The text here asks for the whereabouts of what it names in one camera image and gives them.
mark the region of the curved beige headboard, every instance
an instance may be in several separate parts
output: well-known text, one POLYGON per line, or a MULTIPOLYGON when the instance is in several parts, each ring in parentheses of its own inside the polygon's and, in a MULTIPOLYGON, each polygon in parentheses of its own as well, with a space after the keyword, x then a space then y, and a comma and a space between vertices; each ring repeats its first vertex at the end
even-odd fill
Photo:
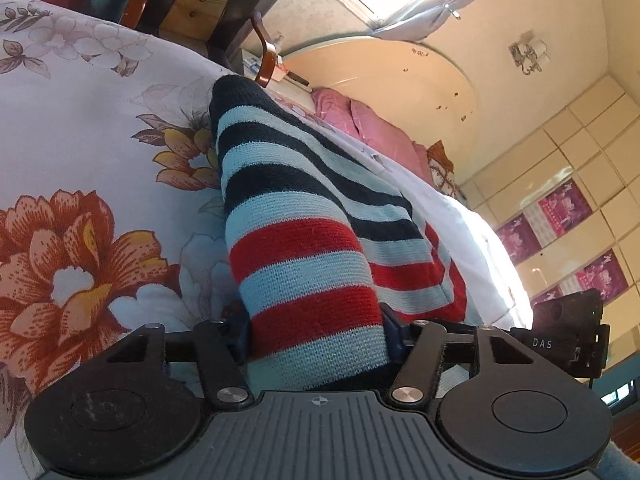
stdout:
POLYGON ((455 165, 468 160, 478 129, 476 93, 444 56, 367 36, 304 48, 284 58, 312 88, 333 88, 369 105, 425 146, 442 140, 455 165))

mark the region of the black stripe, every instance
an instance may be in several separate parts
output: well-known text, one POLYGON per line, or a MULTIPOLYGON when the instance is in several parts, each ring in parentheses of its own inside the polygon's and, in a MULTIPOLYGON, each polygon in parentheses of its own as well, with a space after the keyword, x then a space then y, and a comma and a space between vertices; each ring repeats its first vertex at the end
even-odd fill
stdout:
POLYGON ((236 207, 252 197, 279 191, 313 193, 331 200, 345 213, 357 237, 375 242, 423 239, 410 217, 390 222, 354 218, 340 200, 314 177, 283 164, 247 166, 233 174, 226 184, 225 214, 228 217, 236 207))
POLYGON ((337 155, 347 158, 354 164, 364 167, 349 155, 349 153, 336 146, 319 132, 316 132, 311 126, 303 123, 303 121, 292 113, 280 108, 254 81, 239 75, 222 76, 213 85, 209 113, 211 116, 211 130, 213 132, 214 142, 218 134, 218 122, 220 118, 226 112, 237 106, 255 106, 261 108, 271 115, 313 136, 330 152, 334 152, 337 155))
MULTIPOLYGON (((395 205, 404 208, 411 218, 413 207, 402 195, 389 194, 375 191, 365 184, 354 182, 336 171, 332 170, 322 158, 307 146, 302 140, 283 134, 282 132, 262 123, 238 123, 228 127, 220 137, 218 147, 218 163, 221 172, 225 171, 224 157, 229 150, 245 142, 269 142, 290 148, 303 155, 318 171, 327 177, 332 184, 347 198, 368 205, 395 205)), ((384 180, 375 176, 369 170, 368 177, 378 179, 390 189, 393 189, 384 180)))

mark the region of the silver bolt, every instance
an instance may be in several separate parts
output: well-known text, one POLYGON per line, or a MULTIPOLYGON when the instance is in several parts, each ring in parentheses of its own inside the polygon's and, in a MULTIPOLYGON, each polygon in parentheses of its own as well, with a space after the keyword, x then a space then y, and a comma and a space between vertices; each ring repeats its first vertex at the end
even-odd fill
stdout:
POLYGON ((222 388, 216 393, 218 400, 226 402, 227 404, 237 404, 243 402, 249 397, 249 393, 244 388, 238 388, 237 386, 230 386, 228 388, 222 388))
POLYGON ((411 386, 396 388, 391 393, 391 396, 398 402, 405 402, 407 404, 410 402, 418 402, 424 397, 418 388, 413 388, 411 386))

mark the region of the striped garment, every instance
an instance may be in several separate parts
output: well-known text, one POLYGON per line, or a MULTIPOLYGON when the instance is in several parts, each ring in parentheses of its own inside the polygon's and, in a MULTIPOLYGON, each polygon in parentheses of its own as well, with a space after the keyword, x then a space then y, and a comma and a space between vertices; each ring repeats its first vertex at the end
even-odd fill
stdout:
POLYGON ((385 365, 379 301, 405 320, 465 319, 456 265, 397 189, 249 79, 220 78, 210 115, 254 391, 385 365))

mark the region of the purple poster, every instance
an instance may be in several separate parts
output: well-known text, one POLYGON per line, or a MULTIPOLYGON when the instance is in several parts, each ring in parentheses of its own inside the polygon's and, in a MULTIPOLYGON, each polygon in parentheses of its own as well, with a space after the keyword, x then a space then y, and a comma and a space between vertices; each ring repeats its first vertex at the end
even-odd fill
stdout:
POLYGON ((541 249, 536 234, 523 214, 498 228, 495 233, 507 249, 513 265, 523 262, 541 249))
POLYGON ((562 236, 570 231, 593 212, 573 180, 567 180, 541 198, 538 205, 556 236, 562 236))
POLYGON ((591 262, 583 270, 576 272, 575 277, 584 290, 597 288, 603 301, 613 300, 628 287, 625 274, 613 249, 591 262))
POLYGON ((560 290, 560 285, 556 285, 551 290, 546 291, 544 294, 540 294, 539 296, 533 298, 531 300, 531 306, 542 303, 543 301, 556 300, 557 298, 562 298, 564 294, 562 290, 560 290))

